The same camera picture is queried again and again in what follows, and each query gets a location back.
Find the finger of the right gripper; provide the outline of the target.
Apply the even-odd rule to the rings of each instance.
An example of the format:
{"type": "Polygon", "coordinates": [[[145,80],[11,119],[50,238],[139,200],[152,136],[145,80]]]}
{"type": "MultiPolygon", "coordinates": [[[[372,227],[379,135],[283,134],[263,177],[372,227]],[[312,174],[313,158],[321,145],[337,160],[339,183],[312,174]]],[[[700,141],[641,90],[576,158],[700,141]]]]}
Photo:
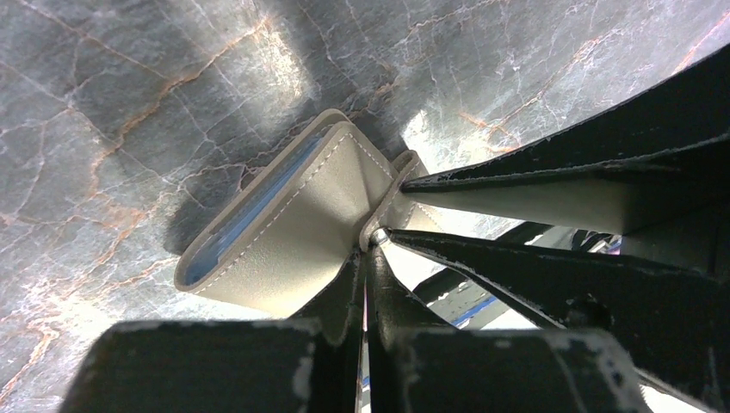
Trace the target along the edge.
{"type": "Polygon", "coordinates": [[[388,237],[511,299],[534,324],[610,333],[643,379],[697,407],[728,409],[728,279],[632,256],[427,231],[388,237]]]}
{"type": "Polygon", "coordinates": [[[436,207],[626,234],[729,200],[729,50],[560,132],[402,185],[436,207]]]}

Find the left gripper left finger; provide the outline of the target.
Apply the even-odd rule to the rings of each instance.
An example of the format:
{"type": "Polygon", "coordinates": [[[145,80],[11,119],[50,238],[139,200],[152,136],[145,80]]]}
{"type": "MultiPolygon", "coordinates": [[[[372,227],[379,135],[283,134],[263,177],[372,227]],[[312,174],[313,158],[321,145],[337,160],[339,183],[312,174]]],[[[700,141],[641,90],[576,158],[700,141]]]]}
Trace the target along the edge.
{"type": "Polygon", "coordinates": [[[362,252],[353,250],[335,278],[294,315],[317,321],[307,412],[357,412],[365,306],[362,252]]]}

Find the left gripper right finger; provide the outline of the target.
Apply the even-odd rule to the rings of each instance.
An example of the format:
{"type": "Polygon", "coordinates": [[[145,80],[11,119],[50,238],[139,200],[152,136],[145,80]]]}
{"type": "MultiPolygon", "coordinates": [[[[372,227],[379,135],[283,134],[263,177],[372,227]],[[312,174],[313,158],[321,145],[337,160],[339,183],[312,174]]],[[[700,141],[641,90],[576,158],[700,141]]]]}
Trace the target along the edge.
{"type": "Polygon", "coordinates": [[[413,342],[420,332],[456,328],[397,279],[380,246],[367,251],[364,270],[371,410],[411,412],[409,391],[418,381],[413,342]]]}

